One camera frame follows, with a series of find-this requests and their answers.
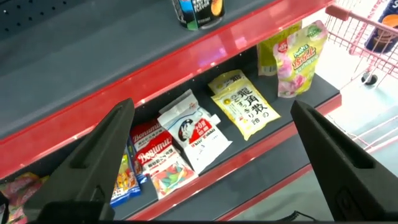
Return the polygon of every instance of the colorful candy package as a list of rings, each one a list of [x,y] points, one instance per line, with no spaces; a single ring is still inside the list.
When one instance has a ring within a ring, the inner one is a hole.
[[[118,177],[116,178],[116,183],[114,184],[111,206],[116,207],[129,200],[129,198],[140,194],[141,190],[139,188],[134,169],[132,168],[131,158],[126,145],[124,154],[122,156]]]
[[[231,144],[193,94],[162,114],[158,121],[180,144],[198,174]]]
[[[227,86],[235,82],[236,80],[245,79],[246,76],[242,72],[242,70],[232,70],[226,73],[222,73],[213,81],[211,81],[208,86],[213,91],[214,94],[217,94],[224,90]]]
[[[26,173],[27,176],[32,177],[31,173]],[[49,177],[43,177],[41,179],[37,179],[35,182],[26,185],[24,188],[19,189],[16,194],[14,194],[11,198],[9,198],[9,218],[8,222],[10,223],[26,223],[27,219],[24,214],[24,211],[22,209],[22,206],[25,204],[28,199],[37,191],[40,189],[40,187],[43,185],[43,183],[48,179]]]
[[[316,21],[275,44],[279,97],[295,97],[311,87],[327,35],[326,27]]]
[[[132,155],[137,180],[140,184],[147,181],[147,177],[145,175],[147,174],[147,172],[137,161],[136,154],[141,149],[150,144],[152,139],[154,139],[156,136],[164,131],[166,130],[159,124],[159,122],[157,122],[157,119],[153,119],[146,123],[138,124],[134,126],[130,131],[130,136],[132,138],[132,150],[130,150],[130,153]]]
[[[175,150],[167,131],[138,151],[136,159],[148,171],[159,199],[198,177]]]
[[[0,185],[0,192],[8,199],[13,198],[21,189],[38,181],[39,177],[31,172],[17,177],[13,182]]]
[[[277,74],[277,65],[272,49],[275,44],[286,39],[290,34],[300,30],[302,21],[291,25],[272,37],[257,44],[259,75],[272,76]]]
[[[249,80],[238,80],[211,97],[238,127],[244,140],[261,130],[280,115]]]

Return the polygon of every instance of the yellow-green candy bag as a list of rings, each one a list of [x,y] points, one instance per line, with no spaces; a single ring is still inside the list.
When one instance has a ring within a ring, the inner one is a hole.
[[[267,123],[280,118],[248,79],[233,82],[211,98],[238,127],[246,141]]]
[[[227,86],[232,84],[233,82],[240,80],[240,79],[248,79],[244,76],[242,70],[232,70],[226,73],[222,73],[213,81],[211,81],[208,86],[213,91],[214,94],[217,94],[223,91]]]
[[[275,44],[279,97],[295,97],[311,87],[327,35],[323,23],[316,21]]]
[[[272,76],[277,74],[277,65],[272,48],[275,44],[278,44],[286,39],[290,34],[300,30],[301,27],[302,21],[291,25],[290,27],[257,44],[259,75]]]

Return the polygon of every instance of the pink flower package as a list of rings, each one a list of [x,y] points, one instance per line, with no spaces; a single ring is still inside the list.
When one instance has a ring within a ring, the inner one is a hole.
[[[292,98],[311,87],[327,36],[326,27],[316,21],[275,44],[279,97]]]

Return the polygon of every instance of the bourbon candy bag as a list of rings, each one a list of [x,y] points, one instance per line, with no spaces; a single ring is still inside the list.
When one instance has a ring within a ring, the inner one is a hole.
[[[175,150],[172,137],[167,131],[160,133],[138,151],[136,159],[149,173],[159,199],[198,177]]]

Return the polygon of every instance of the face illustration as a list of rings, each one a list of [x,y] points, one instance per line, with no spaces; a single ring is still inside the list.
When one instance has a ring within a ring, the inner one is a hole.
[[[191,119],[186,119],[180,126],[178,137],[181,141],[189,140],[195,130],[195,124]]]

